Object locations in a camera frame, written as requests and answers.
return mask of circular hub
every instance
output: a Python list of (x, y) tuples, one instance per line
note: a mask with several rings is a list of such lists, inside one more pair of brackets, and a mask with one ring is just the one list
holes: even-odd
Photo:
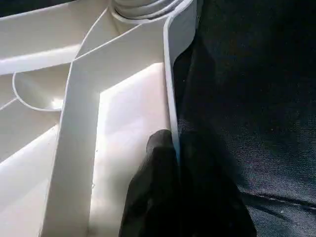
[(115, 10), (129, 19), (153, 19), (171, 12), (182, 0), (113, 0)]

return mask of dark fabric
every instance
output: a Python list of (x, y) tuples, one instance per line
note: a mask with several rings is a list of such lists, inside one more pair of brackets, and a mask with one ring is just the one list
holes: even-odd
[(316, 236), (315, 22), (313, 0), (204, 1), (174, 67), (180, 136), (202, 134), (260, 237)]

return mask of black glove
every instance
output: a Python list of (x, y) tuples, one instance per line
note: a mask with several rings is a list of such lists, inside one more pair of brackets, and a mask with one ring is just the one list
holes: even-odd
[(187, 134), (182, 148), (179, 167), (171, 132), (150, 137), (145, 162), (129, 185), (119, 236), (256, 236), (237, 187), (201, 138)]

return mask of white plastic surface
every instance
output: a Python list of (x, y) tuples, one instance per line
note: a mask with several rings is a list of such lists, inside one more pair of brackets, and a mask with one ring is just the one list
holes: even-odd
[[(1, 236), (117, 237), (149, 136), (171, 129), (179, 154), (171, 69), (193, 39), (195, 0), (153, 20), (125, 19), (106, 1), (88, 1), (96, 2), (89, 17), (79, 0), (0, 19), (0, 32), (10, 20), (51, 14), (84, 29), (42, 42), (43, 49), (8, 50), (4, 60), (0, 53), (0, 178), (11, 179), (0, 184)], [(73, 37), (77, 44), (67, 41)]]
[(0, 75), (71, 62), (107, 0), (78, 0), (0, 18)]

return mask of white plastic part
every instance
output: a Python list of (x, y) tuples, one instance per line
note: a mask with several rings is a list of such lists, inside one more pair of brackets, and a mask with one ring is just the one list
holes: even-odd
[(172, 11), (183, 0), (114, 0), (115, 10), (129, 19), (153, 19)]
[(70, 63), (15, 73), (13, 90), (27, 107), (38, 111), (61, 111)]
[[(99, 16), (91, 14), (96, 21), (89, 27), (86, 16), (79, 17), (85, 14), (82, 2), (40, 10), (47, 16), (53, 9), (61, 17), (58, 11), (65, 6), (68, 14), (75, 11), (78, 18), (71, 24), (87, 34), (76, 38), (73, 59), (58, 59), (53, 53), (52, 61), (43, 56), (47, 52), (30, 47), (25, 61), (18, 60), (24, 53), (19, 50), (7, 51), (14, 63), (4, 66), (7, 61), (0, 61), (0, 74), (14, 73), (0, 77), (6, 88), (0, 97), (0, 177), (13, 179), (0, 190), (15, 188), (0, 196), (1, 236), (117, 237), (128, 184), (145, 157), (149, 136), (171, 129), (179, 155), (172, 67), (193, 40), (196, 1), (183, 0), (152, 20), (123, 18), (110, 1), (109, 8), (99, 6)], [(0, 31), (10, 20), (23, 22), (23, 17), (38, 13), (5, 18)], [(72, 42), (65, 41), (67, 47)], [(40, 61), (31, 60), (35, 54), (41, 55)], [(26, 159), (41, 172), (10, 174), (24, 167)], [(11, 196), (15, 201), (9, 202)], [(31, 200), (37, 202), (36, 210), (29, 208)], [(12, 213), (31, 221), (17, 221)]]

